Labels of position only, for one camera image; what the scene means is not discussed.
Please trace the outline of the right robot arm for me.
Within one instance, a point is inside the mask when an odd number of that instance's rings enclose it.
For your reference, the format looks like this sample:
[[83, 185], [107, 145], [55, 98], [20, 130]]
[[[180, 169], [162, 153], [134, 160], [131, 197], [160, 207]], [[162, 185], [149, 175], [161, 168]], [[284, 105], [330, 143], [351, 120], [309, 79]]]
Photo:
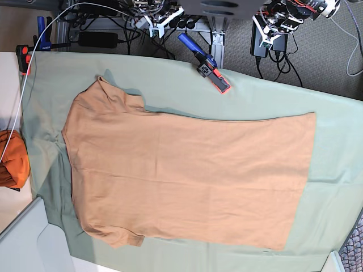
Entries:
[[179, 19], [184, 9], [178, 1], [121, 1], [130, 14], [132, 28], [148, 31], [150, 37], [162, 38], [166, 27]]

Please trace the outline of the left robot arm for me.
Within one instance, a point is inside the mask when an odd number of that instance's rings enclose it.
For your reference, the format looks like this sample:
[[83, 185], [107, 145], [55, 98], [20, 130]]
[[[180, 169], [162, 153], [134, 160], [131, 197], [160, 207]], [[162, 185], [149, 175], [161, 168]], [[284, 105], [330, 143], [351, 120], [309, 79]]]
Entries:
[[271, 1], [259, 8], [252, 17], [259, 32], [259, 47], [270, 50], [275, 40], [293, 33], [308, 18], [333, 17], [340, 1]]

